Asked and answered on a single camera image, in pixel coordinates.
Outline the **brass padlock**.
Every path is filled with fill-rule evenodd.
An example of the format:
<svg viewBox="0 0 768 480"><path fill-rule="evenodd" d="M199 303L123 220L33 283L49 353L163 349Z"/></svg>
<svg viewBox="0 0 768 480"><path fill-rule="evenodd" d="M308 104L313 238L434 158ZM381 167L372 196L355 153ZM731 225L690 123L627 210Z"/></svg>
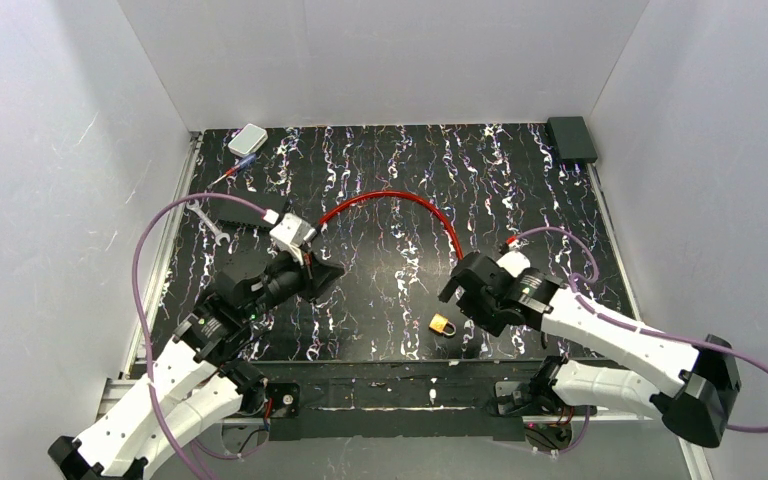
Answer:
<svg viewBox="0 0 768 480"><path fill-rule="evenodd" d="M441 314L435 314L429 322L428 328L440 336L452 338L456 335L456 326Z"/></svg>

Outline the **red cable lock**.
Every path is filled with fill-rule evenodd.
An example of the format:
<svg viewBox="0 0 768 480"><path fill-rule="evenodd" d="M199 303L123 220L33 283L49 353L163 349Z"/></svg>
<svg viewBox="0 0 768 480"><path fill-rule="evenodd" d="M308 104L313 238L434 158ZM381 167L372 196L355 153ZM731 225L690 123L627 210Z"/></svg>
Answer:
<svg viewBox="0 0 768 480"><path fill-rule="evenodd" d="M433 204L430 200L407 191L375 190L352 196L323 213L317 221L317 229L322 230L330 221L336 219L339 215L348 211L352 207L378 200L383 201L384 199L390 199L394 206L407 203L412 204L421 210L424 210L442 227L443 232L448 240L449 246L451 247L451 250L455 256L455 259L462 260L465 257L465 252L458 237L457 231L453 223L445 215L442 209Z"/></svg>

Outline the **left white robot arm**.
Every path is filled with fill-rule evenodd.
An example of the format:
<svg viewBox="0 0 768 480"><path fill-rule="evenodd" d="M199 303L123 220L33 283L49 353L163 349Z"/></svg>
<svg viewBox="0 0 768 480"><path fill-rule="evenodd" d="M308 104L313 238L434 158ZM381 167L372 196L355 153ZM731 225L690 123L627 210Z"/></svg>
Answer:
<svg viewBox="0 0 768 480"><path fill-rule="evenodd" d="M263 334L260 320L292 298L315 302L344 273L312 253L232 255L146 373L92 426L55 440L49 457L66 479L149 479L214 423L258 412L266 377L241 352Z"/></svg>

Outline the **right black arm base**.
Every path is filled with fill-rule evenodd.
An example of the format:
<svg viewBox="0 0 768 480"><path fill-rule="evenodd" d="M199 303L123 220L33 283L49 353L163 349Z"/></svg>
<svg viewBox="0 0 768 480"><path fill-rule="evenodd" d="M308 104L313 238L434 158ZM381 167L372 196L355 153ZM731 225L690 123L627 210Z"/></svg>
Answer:
<svg viewBox="0 0 768 480"><path fill-rule="evenodd" d="M570 415L597 414L594 406L564 404L551 390L533 392L528 382L505 380L495 383L489 410L500 417L548 416L561 421Z"/></svg>

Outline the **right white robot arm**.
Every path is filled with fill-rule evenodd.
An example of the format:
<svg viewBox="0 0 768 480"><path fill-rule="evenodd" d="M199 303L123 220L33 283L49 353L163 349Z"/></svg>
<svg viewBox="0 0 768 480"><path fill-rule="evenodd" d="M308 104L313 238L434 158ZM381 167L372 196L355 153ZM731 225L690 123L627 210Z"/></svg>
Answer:
<svg viewBox="0 0 768 480"><path fill-rule="evenodd" d="M601 406L659 419L693 444L718 447L741 389L725 339L709 334L700 346L667 338L641 322L586 300L561 279L532 267L519 252L499 259L466 255L438 298L458 298L459 310L498 336L507 326L571 340L616 362L593 367L545 360L532 378L533 397L565 406Z"/></svg>

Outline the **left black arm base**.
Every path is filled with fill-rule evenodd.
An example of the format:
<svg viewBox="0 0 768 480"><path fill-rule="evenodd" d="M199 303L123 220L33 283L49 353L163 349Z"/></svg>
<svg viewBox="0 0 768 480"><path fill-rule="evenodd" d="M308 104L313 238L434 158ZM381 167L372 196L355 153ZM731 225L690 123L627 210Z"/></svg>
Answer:
<svg viewBox="0 0 768 480"><path fill-rule="evenodd" d="M265 387L268 419L295 418L299 414L301 388L297 383L275 382Z"/></svg>

